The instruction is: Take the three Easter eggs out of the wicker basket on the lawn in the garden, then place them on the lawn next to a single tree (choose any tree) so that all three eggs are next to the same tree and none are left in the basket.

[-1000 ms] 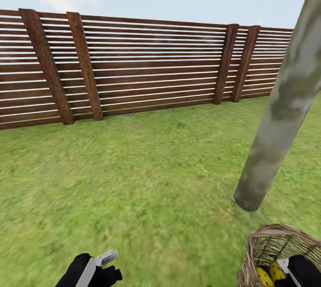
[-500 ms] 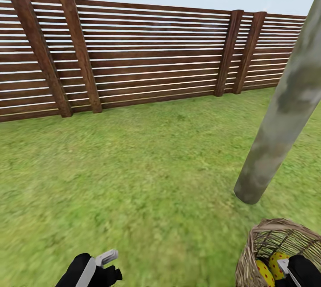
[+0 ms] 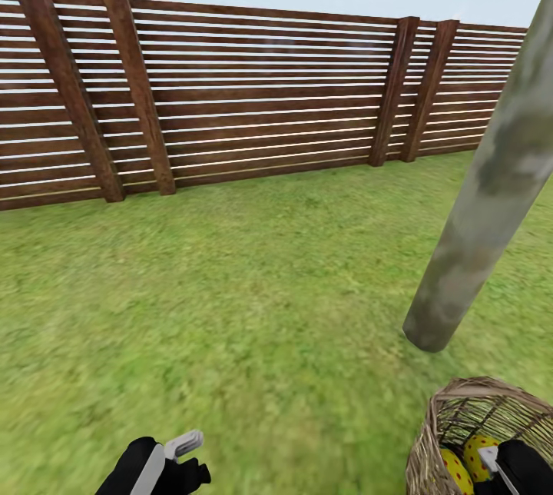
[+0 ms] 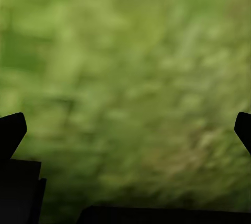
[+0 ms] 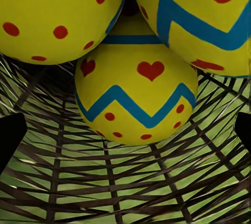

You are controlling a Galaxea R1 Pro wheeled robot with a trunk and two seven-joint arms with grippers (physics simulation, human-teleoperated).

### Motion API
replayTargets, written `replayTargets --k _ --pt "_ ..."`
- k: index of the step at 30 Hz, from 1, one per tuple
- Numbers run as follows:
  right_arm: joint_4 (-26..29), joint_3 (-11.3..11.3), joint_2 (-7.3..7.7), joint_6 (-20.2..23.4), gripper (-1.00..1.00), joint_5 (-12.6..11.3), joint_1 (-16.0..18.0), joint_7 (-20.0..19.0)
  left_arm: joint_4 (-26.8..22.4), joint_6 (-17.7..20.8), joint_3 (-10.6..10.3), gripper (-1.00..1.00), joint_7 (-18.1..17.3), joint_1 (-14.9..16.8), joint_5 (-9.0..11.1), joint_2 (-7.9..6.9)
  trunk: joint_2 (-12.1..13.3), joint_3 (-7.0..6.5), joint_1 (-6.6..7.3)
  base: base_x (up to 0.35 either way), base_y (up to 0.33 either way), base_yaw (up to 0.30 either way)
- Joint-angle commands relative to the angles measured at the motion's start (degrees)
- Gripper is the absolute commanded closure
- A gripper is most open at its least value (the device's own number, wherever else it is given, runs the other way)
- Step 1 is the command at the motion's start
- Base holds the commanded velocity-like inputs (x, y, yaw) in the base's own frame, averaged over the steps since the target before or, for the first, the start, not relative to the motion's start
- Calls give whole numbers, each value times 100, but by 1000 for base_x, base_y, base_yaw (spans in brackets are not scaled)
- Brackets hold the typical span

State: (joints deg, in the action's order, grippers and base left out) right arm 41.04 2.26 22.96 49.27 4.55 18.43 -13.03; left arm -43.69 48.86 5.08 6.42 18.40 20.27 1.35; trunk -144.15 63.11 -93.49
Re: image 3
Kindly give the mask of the easter egg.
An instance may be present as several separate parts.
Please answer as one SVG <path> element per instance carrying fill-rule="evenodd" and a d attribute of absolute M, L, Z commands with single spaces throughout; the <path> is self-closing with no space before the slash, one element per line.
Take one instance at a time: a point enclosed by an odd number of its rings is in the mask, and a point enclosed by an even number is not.
<path fill-rule="evenodd" d="M 475 495 L 475 481 L 470 478 L 470 473 L 465 468 L 465 464 L 462 461 L 462 458 L 457 456 L 452 450 L 444 447 L 443 445 L 440 445 L 439 447 L 442 452 L 446 468 L 449 470 L 450 474 L 455 479 L 455 482 L 457 482 L 458 486 L 461 488 L 461 491 L 464 493 L 464 495 Z"/>
<path fill-rule="evenodd" d="M 499 438 L 493 437 L 493 435 L 487 433 L 476 434 L 466 442 L 463 453 L 464 459 L 462 461 L 465 464 L 465 468 L 470 473 L 470 478 L 472 478 L 475 483 L 491 481 L 489 472 L 483 467 L 477 449 L 498 447 L 500 442 L 501 440 L 499 440 Z"/>

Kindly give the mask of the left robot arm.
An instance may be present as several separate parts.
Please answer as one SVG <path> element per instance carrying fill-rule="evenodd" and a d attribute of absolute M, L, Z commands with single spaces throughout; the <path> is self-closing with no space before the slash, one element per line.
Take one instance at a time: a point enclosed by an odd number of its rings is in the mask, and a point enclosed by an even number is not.
<path fill-rule="evenodd" d="M 170 440 L 165 448 L 153 437 L 133 440 L 95 495 L 190 495 L 211 483 L 210 472 L 196 457 L 183 463 L 179 457 L 203 444 L 200 430 Z"/>

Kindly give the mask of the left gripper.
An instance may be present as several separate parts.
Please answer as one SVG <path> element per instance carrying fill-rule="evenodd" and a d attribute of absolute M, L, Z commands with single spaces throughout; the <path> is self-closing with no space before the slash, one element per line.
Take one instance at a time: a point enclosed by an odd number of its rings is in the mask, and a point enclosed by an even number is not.
<path fill-rule="evenodd" d="M 173 460 L 171 463 L 173 464 L 172 481 L 164 495 L 190 495 L 198 490 L 202 483 L 211 483 L 207 465 L 205 463 L 199 465 L 196 457 L 180 465 Z"/>

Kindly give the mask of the wicker basket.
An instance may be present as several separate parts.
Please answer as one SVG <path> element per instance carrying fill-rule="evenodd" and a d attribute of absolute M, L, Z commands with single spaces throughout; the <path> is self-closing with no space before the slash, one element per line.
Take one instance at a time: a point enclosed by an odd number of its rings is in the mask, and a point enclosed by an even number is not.
<path fill-rule="evenodd" d="M 484 421 L 492 421 L 497 410 L 503 411 L 510 407 L 513 417 L 522 417 L 525 424 L 519 425 L 510 419 L 505 420 L 507 426 L 515 429 L 512 440 L 522 438 L 524 435 L 530 438 L 533 430 L 542 434 L 543 430 L 538 426 L 542 422 L 553 422 L 553 407 L 540 397 L 529 394 L 527 391 L 514 385 L 509 385 L 502 379 L 488 377 L 467 377 L 455 379 L 451 377 L 449 385 L 438 389 L 429 399 L 424 421 L 420 425 L 419 433 L 412 445 L 406 464 L 406 495 L 464 495 L 455 479 L 446 468 L 445 461 L 440 450 L 440 445 L 449 448 L 457 456 L 464 459 L 464 447 L 466 442 L 484 429 L 481 422 L 469 422 L 458 417 L 461 412 L 467 413 L 471 407 L 467 404 L 472 399 L 483 400 L 490 407 Z M 510 401 L 511 400 L 511 401 Z M 451 401 L 451 403 L 450 403 Z M 522 409 L 515 403 L 521 404 Z M 448 417 L 442 416 L 452 412 Z M 455 434 L 453 440 L 461 443 L 447 443 L 444 435 L 449 435 L 454 428 L 462 428 L 471 431 L 467 437 Z M 531 430 L 533 429 L 533 430 Z M 488 429 L 484 429 L 487 433 Z M 530 438 L 531 440 L 531 438 Z M 533 441 L 533 440 L 531 440 Z M 552 447 L 547 441 L 536 436 L 533 443 L 541 446 L 551 458 Z"/>

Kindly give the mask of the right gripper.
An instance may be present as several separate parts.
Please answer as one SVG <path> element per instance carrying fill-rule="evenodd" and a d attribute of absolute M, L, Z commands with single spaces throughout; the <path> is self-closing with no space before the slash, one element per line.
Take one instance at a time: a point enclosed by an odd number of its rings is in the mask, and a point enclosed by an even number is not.
<path fill-rule="evenodd" d="M 491 481 L 474 483 L 474 491 L 475 495 L 505 495 L 498 481 L 498 473 Z"/>

